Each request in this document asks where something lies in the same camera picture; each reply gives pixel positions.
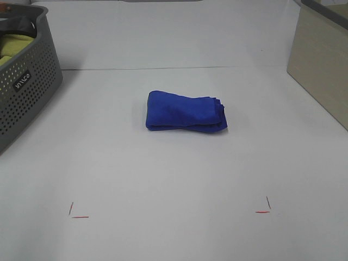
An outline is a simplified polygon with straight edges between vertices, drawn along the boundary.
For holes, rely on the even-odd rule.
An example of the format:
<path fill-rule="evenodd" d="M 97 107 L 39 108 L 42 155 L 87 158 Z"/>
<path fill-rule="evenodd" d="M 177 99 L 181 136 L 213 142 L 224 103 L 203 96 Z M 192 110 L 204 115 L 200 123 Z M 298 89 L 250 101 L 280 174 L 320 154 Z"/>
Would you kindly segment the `grey perforated laundry basket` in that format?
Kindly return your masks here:
<path fill-rule="evenodd" d="M 1 20 L 26 16 L 37 31 L 26 48 L 1 65 L 1 151 L 35 119 L 63 81 L 47 13 L 41 6 L 1 3 Z"/>

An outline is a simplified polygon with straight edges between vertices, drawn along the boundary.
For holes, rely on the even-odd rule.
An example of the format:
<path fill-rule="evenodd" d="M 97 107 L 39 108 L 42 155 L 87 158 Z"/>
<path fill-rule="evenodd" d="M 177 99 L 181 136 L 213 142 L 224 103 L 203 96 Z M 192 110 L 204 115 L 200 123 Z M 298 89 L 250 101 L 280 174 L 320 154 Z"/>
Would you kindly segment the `yellow-green towel in basket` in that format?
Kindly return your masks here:
<path fill-rule="evenodd" d="M 1 65 L 26 48 L 34 38 L 25 35 L 6 34 L 1 37 Z"/>

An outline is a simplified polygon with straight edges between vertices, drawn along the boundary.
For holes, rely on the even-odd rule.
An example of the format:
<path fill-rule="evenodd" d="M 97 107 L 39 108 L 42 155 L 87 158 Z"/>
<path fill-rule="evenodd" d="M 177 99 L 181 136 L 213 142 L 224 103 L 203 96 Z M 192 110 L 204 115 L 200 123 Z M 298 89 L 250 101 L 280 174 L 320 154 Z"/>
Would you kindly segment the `blue towel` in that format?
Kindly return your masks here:
<path fill-rule="evenodd" d="M 228 127 L 219 99 L 190 98 L 157 90 L 148 95 L 145 125 L 150 131 L 186 129 L 204 133 Z"/>

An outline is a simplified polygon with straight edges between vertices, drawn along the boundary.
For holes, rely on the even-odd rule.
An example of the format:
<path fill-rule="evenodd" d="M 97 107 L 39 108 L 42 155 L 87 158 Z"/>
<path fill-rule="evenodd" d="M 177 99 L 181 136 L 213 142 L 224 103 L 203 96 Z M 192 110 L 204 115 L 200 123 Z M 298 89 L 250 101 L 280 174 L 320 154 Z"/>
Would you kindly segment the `beige storage box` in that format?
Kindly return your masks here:
<path fill-rule="evenodd" d="M 287 72 L 347 127 L 347 1 L 301 1 Z"/>

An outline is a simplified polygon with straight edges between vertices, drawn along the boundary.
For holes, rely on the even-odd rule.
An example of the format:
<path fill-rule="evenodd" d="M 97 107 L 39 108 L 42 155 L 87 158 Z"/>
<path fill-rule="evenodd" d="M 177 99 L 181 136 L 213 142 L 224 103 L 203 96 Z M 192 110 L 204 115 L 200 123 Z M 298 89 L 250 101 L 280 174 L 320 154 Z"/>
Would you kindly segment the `red corner mark left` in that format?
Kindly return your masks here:
<path fill-rule="evenodd" d="M 78 213 L 74 210 L 74 202 L 71 202 L 67 216 L 71 219 L 88 219 L 89 215 Z"/>

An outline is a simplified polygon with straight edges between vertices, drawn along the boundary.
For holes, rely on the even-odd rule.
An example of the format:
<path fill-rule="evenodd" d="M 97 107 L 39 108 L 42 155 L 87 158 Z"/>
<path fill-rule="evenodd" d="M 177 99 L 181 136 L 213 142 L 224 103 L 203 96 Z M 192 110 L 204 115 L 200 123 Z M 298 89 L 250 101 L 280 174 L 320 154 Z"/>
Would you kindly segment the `black cloth in basket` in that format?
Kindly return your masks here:
<path fill-rule="evenodd" d="M 1 36 L 24 35 L 31 38 L 37 36 L 35 24 L 26 16 L 16 16 L 1 20 Z"/>

